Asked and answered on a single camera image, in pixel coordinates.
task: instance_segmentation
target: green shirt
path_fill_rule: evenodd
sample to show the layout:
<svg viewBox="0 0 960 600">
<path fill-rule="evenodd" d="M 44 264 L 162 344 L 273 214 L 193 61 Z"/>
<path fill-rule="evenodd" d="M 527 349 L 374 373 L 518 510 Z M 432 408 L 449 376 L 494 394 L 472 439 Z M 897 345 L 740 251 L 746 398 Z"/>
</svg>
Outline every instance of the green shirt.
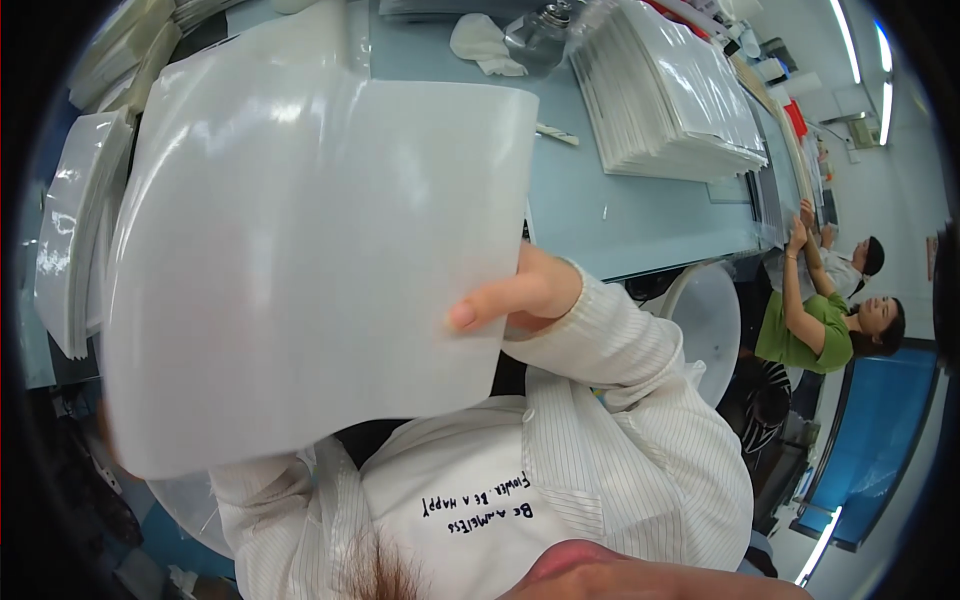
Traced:
<svg viewBox="0 0 960 600">
<path fill-rule="evenodd" d="M 847 304 L 839 294 L 829 298 L 817 294 L 804 302 L 804 311 L 812 315 L 827 329 L 824 337 L 824 351 L 820 358 L 797 336 L 786 328 L 783 316 L 783 294 L 774 292 L 767 302 L 767 312 L 763 316 L 763 325 L 756 339 L 754 354 L 766 360 L 782 363 L 786 367 L 800 367 L 808 371 L 824 374 L 843 369 L 853 358 L 853 343 L 850 331 L 844 323 L 849 313 Z"/>
</svg>

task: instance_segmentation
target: fluorescent light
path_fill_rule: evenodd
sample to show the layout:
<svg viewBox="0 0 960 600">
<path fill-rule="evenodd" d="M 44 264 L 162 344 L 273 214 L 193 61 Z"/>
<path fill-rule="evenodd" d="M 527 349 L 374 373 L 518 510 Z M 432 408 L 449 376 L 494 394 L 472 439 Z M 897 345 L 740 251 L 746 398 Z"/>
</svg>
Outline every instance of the fluorescent light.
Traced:
<svg viewBox="0 0 960 600">
<path fill-rule="evenodd" d="M 833 14 L 837 17 L 837 23 L 840 24 L 840 33 L 843 34 L 843 43 L 847 46 L 847 56 L 850 57 L 850 69 L 853 70 L 853 82 L 860 83 L 860 65 L 856 62 L 856 52 L 853 50 L 853 38 L 850 35 L 850 27 L 847 26 L 847 17 L 843 14 L 843 8 L 840 7 L 840 0 L 830 0 L 833 6 Z"/>
<path fill-rule="evenodd" d="M 824 550 L 827 549 L 827 544 L 830 543 L 830 538 L 833 537 L 833 528 L 836 527 L 837 521 L 840 520 L 840 511 L 843 510 L 842 506 L 838 506 L 837 510 L 833 511 L 830 515 L 830 525 L 824 528 L 824 533 L 820 534 L 820 539 L 817 540 L 817 545 L 813 546 L 813 552 L 810 554 L 810 558 L 807 559 L 804 569 L 800 571 L 800 575 L 797 576 L 797 581 L 793 582 L 795 585 L 800 586 L 801 588 L 806 587 L 806 582 L 810 578 L 810 573 L 813 572 L 813 569 L 817 566 L 817 563 L 820 562 L 820 556 L 824 553 Z"/>
<path fill-rule="evenodd" d="M 880 120 L 880 146 L 887 145 L 890 135 L 890 113 L 894 107 L 894 85 L 883 82 L 883 118 Z"/>
<path fill-rule="evenodd" d="M 889 73 L 894 70 L 894 55 L 890 53 L 890 42 L 887 41 L 887 35 L 883 33 L 880 24 L 874 21 L 876 25 L 876 38 L 880 42 L 880 64 L 883 70 Z"/>
</svg>

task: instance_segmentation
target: red object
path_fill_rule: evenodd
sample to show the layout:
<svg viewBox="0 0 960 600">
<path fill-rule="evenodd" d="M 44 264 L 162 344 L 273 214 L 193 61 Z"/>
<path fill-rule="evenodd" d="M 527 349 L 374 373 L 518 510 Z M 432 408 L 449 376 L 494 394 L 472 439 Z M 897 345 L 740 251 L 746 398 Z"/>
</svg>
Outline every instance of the red object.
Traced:
<svg viewBox="0 0 960 600">
<path fill-rule="evenodd" d="M 661 6 L 660 4 L 658 4 L 657 2 L 655 2 L 654 0 L 645 0 L 645 2 L 646 2 L 647 4 L 649 4 L 650 6 L 652 6 L 657 12 L 659 12 L 659 13 L 662 14 L 663 16 L 667 17 L 668 19 L 670 19 L 671 21 L 674 21 L 674 22 L 676 22 L 676 23 L 681 23 L 681 24 L 686 25 L 687 27 L 689 27 L 689 28 L 690 28 L 690 31 L 693 32 L 693 34 L 694 34 L 696 37 L 699 37 L 700 39 L 705 39 L 705 40 L 707 40 L 707 41 L 710 40 L 710 36 L 708 35 L 707 32 L 705 32 L 704 30 L 700 29 L 699 27 L 697 27 L 697 26 L 694 25 L 693 23 L 690 23 L 689 21 L 687 21 L 687 20 L 684 19 L 683 17 L 679 16 L 678 14 L 672 13 L 672 12 L 669 11 L 667 8 Z"/>
<path fill-rule="evenodd" d="M 783 109 L 786 110 L 787 116 L 790 117 L 790 124 L 793 125 L 793 131 L 796 132 L 797 137 L 805 136 L 806 132 L 809 130 L 806 128 L 804 115 L 800 112 L 800 107 L 797 106 L 797 101 L 791 98 L 790 104 L 783 107 Z"/>
</svg>

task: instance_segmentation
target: workbench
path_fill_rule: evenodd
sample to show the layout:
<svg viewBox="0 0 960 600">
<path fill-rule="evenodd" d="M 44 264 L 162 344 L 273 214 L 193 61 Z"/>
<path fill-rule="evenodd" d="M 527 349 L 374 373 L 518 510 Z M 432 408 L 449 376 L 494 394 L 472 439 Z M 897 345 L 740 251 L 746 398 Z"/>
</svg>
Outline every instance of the workbench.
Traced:
<svg viewBox="0 0 960 600">
<path fill-rule="evenodd" d="M 749 192 L 740 179 L 707 185 L 697 181 L 604 174 L 587 109 L 568 61 L 545 79 L 488 77 L 476 63 L 458 59 L 450 51 L 452 20 L 391 21 L 377 13 L 378 6 L 379 0 L 370 0 L 372 77 L 526 89 L 540 98 L 539 121 L 580 138 L 580 145 L 573 147 L 538 135 L 534 145 L 528 216 L 538 246 L 576 261 L 606 281 L 716 257 L 756 253 L 769 247 L 758 234 Z M 249 0 L 231 10 L 244 8 L 257 15 L 253 21 L 244 20 L 246 28 L 255 25 L 257 20 L 281 17 L 268 7 L 269 0 Z M 190 48 L 192 44 L 192 51 L 196 51 L 240 33 L 230 30 L 224 13 L 208 20 L 210 23 L 183 39 L 175 52 L 175 60 L 184 56 L 181 47 Z M 765 136 L 768 148 L 775 149 L 770 158 L 778 188 L 782 189 L 784 198 L 789 197 L 787 204 L 796 199 L 799 211 L 799 192 L 789 155 L 783 150 L 782 133 L 778 128 L 767 127 Z M 28 219 L 25 223 L 36 225 L 36 228 L 25 227 L 24 240 L 29 242 L 37 237 L 39 220 Z M 29 264 L 24 267 L 28 270 L 33 269 L 31 256 L 36 260 L 36 249 L 32 250 L 25 252 L 25 261 Z M 26 326 L 21 329 L 21 347 L 25 350 L 28 387 L 62 385 L 95 376 L 91 375 L 97 372 L 93 357 L 67 361 L 72 364 L 67 368 L 62 366 L 65 359 L 59 349 L 52 340 L 43 339 L 42 325 L 36 327 L 38 319 L 30 302 L 32 294 L 26 290 L 29 285 L 32 291 L 33 277 L 24 277 L 24 284 L 20 311 L 25 313 L 21 319 Z"/>
</svg>

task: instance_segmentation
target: bottle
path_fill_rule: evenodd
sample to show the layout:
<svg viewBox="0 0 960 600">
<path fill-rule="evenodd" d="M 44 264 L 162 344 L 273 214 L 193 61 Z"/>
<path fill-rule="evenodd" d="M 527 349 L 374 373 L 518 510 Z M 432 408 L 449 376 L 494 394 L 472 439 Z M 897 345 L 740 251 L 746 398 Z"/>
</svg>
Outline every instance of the bottle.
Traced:
<svg viewBox="0 0 960 600">
<path fill-rule="evenodd" d="M 527 67 L 533 76 L 543 76 L 564 59 L 570 4 L 556 0 L 524 14 L 504 29 L 510 58 Z"/>
</svg>

